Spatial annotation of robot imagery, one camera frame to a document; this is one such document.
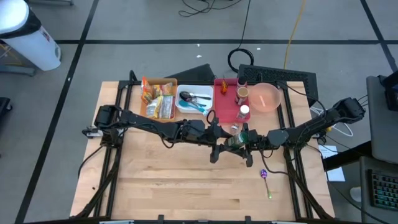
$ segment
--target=concrete floor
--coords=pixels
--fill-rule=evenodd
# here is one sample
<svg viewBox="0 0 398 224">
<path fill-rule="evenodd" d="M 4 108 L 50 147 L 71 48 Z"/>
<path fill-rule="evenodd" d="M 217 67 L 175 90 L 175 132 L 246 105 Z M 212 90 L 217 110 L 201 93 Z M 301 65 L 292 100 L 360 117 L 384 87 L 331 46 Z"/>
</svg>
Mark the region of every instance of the concrete floor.
<svg viewBox="0 0 398 224">
<path fill-rule="evenodd" d="M 2 123 L 0 132 L 0 217 L 1 223 L 14 223 L 40 150 L 49 129 L 65 78 L 78 49 L 87 17 L 98 0 L 76 0 L 67 4 L 30 3 L 44 27 L 60 44 L 63 61 L 50 72 L 35 77 L 0 74 L 0 96 L 12 99 L 14 110 Z M 196 0 L 187 2 L 202 6 Z M 395 0 L 367 0 L 386 40 L 398 40 Z M 222 11 L 184 18 L 188 10 L 181 1 L 99 0 L 87 40 L 173 40 L 166 44 L 85 44 L 65 104 L 53 135 L 42 173 L 33 194 L 25 222 L 67 218 L 70 213 L 77 170 L 86 138 L 81 130 L 93 119 L 96 100 L 103 81 L 127 79 L 133 69 L 142 76 L 164 77 L 209 63 L 219 77 L 235 77 L 226 56 L 237 44 L 226 39 L 241 37 L 248 0 Z M 217 7 L 228 5 L 217 1 Z M 283 39 L 290 37 L 300 9 L 295 0 L 252 0 L 245 39 Z M 218 44 L 178 44 L 178 39 L 217 39 Z M 297 40 L 377 40 L 359 0 L 308 0 L 297 27 Z M 255 65 L 282 68 L 285 44 L 243 44 L 255 58 Z M 398 57 L 398 45 L 388 45 Z M 236 54 L 233 64 L 249 63 Z M 294 44 L 287 69 L 315 72 L 320 100 L 326 107 L 341 98 L 366 94 L 365 78 L 392 73 L 380 44 Z M 330 136 L 353 147 L 370 139 L 369 121 L 351 125 L 354 137 L 335 133 Z M 337 145 L 339 151 L 346 150 Z M 343 168 L 346 182 L 332 183 L 344 194 L 359 185 L 359 164 Z M 360 212 L 331 188 L 335 213 L 342 220 L 361 221 Z"/>
</svg>

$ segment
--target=yellow cable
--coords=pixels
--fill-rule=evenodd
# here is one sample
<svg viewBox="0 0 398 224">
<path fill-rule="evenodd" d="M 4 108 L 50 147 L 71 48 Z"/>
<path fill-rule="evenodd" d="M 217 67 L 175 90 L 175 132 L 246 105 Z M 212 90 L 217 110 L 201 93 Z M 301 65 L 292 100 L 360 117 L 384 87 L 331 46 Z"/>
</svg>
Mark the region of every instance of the yellow cable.
<svg viewBox="0 0 398 224">
<path fill-rule="evenodd" d="M 3 44 L 0 44 L 0 47 L 3 48 L 5 51 L 7 51 L 7 48 L 3 46 Z M 11 51 L 8 51 L 8 53 L 11 57 L 13 57 L 15 60 L 17 60 L 17 63 L 7 63 L 6 65 L 18 65 L 18 66 L 23 66 L 21 60 L 17 56 L 15 56 Z"/>
<path fill-rule="evenodd" d="M 290 47 L 290 43 L 292 42 L 294 33 L 296 32 L 297 24 L 298 24 L 299 21 L 301 20 L 301 15 L 303 14 L 303 11 L 304 11 L 305 1 L 306 1 L 306 0 L 303 0 L 303 4 L 301 5 L 300 13 L 298 14 L 296 23 L 294 24 L 294 28 L 293 28 L 292 35 L 290 36 L 289 43 L 287 44 L 287 47 L 286 47 L 284 69 L 286 69 L 286 62 L 287 62 L 287 58 L 289 57 L 289 47 Z"/>
</svg>

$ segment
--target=wooden table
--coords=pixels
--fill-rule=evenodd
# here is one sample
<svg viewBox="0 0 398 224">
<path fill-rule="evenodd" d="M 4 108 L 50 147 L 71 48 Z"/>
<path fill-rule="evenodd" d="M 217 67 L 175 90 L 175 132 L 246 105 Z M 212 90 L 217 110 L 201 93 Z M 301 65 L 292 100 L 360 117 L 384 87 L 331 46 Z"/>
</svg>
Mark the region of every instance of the wooden table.
<svg viewBox="0 0 398 224">
<path fill-rule="evenodd" d="M 305 92 L 302 82 L 288 84 L 299 92 Z M 117 82 L 102 83 L 95 112 L 101 105 L 114 104 L 117 85 Z M 130 110 L 137 114 L 141 107 L 140 92 L 140 86 L 133 87 Z M 295 124 L 308 121 L 311 116 L 306 97 L 292 90 L 289 90 L 289 95 Z M 284 100 L 282 106 L 288 126 Z M 177 111 L 176 121 L 184 118 L 205 120 L 200 114 Z M 248 124 L 249 129 L 267 134 L 269 130 L 279 128 L 277 112 L 252 110 Z M 231 124 L 221 125 L 227 131 L 231 127 Z M 99 144 L 100 138 L 89 139 L 85 157 Z M 315 140 L 309 144 L 318 147 Z M 104 152 L 102 150 L 95 155 L 81 170 L 71 215 L 80 212 L 98 188 Z M 186 143 L 167 149 L 157 135 L 128 129 L 124 137 L 112 219 L 156 220 L 158 215 L 165 215 L 166 220 L 244 220 L 246 215 L 250 215 L 252 220 L 295 219 L 286 175 L 269 174 L 267 182 L 272 199 L 267 198 L 264 180 L 259 175 L 264 165 L 258 152 L 252 153 L 254 165 L 250 168 L 246 167 L 245 160 L 228 152 L 221 153 L 218 162 L 211 164 L 210 152 L 210 147 Z M 267 159 L 270 169 L 286 171 L 282 152 L 282 148 L 276 150 Z M 325 211 L 334 216 L 319 152 L 306 147 L 302 151 L 302 159 L 308 189 Z M 297 189 L 300 210 L 305 216 L 302 193 Z M 102 215 L 107 201 L 106 192 Z"/>
</svg>

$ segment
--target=keyboard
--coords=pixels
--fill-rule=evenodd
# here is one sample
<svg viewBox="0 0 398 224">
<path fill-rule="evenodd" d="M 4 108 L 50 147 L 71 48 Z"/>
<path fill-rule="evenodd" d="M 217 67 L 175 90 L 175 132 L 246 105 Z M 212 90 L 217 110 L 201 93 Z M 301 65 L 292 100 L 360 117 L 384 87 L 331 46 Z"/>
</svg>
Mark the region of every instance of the keyboard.
<svg viewBox="0 0 398 224">
<path fill-rule="evenodd" d="M 373 207 L 398 211 L 398 177 L 368 170 L 369 193 Z"/>
</svg>

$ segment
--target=plastic bowl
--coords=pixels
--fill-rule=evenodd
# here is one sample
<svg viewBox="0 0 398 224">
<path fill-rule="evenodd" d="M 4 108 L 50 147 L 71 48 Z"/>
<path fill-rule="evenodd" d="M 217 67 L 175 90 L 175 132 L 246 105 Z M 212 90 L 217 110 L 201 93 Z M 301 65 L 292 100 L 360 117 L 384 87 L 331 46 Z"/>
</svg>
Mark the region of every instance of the plastic bowl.
<svg viewBox="0 0 398 224">
<path fill-rule="evenodd" d="M 250 105 L 260 112 L 275 110 L 281 101 L 279 90 L 268 83 L 258 83 L 249 89 Z"/>
</svg>

